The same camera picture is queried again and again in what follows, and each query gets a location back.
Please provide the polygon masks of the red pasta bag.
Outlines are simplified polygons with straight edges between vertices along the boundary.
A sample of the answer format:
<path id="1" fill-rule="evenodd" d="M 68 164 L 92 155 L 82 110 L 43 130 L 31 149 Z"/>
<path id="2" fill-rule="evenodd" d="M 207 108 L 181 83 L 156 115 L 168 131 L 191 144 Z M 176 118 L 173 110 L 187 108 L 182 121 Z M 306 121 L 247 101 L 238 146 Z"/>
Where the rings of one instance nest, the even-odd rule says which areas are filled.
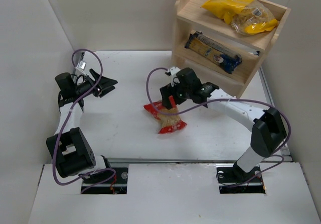
<path id="1" fill-rule="evenodd" d="M 160 112 L 167 114 L 176 114 L 178 112 L 177 105 L 175 104 L 174 98 L 172 96 L 169 97 L 170 105 L 172 108 L 167 109 L 162 105 L 162 101 L 153 102 L 152 104 L 158 109 L 156 111 L 152 104 L 144 105 L 144 109 L 149 112 L 158 122 L 161 124 L 161 128 L 158 134 L 169 134 L 175 131 L 179 131 L 184 129 L 187 126 L 187 123 L 184 122 L 179 115 L 168 116 L 161 114 Z"/>

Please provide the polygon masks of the blue spaghetti pack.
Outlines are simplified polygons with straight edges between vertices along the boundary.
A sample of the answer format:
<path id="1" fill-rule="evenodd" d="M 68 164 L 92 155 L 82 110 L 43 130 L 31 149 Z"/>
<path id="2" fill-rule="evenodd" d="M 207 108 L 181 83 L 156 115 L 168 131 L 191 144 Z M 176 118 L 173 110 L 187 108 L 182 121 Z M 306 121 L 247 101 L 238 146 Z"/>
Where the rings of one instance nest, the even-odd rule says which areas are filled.
<path id="1" fill-rule="evenodd" d="M 228 74 L 242 63 L 242 56 L 222 44 L 206 37 L 202 32 L 190 34 L 185 44 L 190 49 L 220 66 Z"/>

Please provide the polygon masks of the yellow fusilli pasta bag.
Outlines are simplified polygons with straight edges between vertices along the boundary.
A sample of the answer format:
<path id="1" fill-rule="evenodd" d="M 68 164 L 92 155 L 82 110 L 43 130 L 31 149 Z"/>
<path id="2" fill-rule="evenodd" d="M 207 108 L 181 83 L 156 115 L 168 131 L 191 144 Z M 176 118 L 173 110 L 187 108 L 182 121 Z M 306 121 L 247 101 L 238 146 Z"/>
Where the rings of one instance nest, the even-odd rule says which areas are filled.
<path id="1" fill-rule="evenodd" d="M 273 13 L 258 0 L 207 0 L 202 8 L 243 35 L 270 32 L 278 25 Z"/>

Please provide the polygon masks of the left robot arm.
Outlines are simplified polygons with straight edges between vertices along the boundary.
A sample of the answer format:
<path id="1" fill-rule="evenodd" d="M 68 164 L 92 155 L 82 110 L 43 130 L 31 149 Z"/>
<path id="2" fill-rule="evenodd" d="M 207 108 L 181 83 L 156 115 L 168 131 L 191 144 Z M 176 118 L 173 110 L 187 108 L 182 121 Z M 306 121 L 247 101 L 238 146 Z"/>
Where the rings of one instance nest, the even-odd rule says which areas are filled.
<path id="1" fill-rule="evenodd" d="M 88 93 L 95 97 L 104 97 L 115 89 L 117 80 L 100 77 L 93 69 L 89 70 L 91 76 L 85 76 L 84 82 L 77 84 L 68 72 L 55 77 L 60 89 L 58 94 L 58 106 L 60 121 L 53 136 L 46 139 L 46 145 L 50 155 L 54 156 L 55 145 L 58 144 L 56 156 L 56 169 L 62 178 L 80 174 L 96 165 L 95 155 L 80 129 L 80 119 L 84 113 L 84 100 L 73 103 L 84 93 L 97 84 Z"/>

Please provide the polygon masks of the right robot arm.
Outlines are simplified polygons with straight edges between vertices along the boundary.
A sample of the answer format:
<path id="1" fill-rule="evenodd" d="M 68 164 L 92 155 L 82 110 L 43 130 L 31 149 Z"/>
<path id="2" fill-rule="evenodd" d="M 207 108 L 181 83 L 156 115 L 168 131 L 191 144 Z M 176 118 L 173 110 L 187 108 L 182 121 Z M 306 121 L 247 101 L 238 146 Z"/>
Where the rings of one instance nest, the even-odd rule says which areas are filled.
<path id="1" fill-rule="evenodd" d="M 166 75 L 170 76 L 171 81 L 160 88 L 164 107 L 172 106 L 170 97 L 177 105 L 190 99 L 193 103 L 203 103 L 206 108 L 227 115 L 251 132 L 250 146 L 233 165 L 234 175 L 238 179 L 248 178 L 254 167 L 270 157 L 287 137 L 277 109 L 252 106 L 245 100 L 230 96 L 213 83 L 201 83 L 191 68 L 172 67 L 166 71 Z"/>

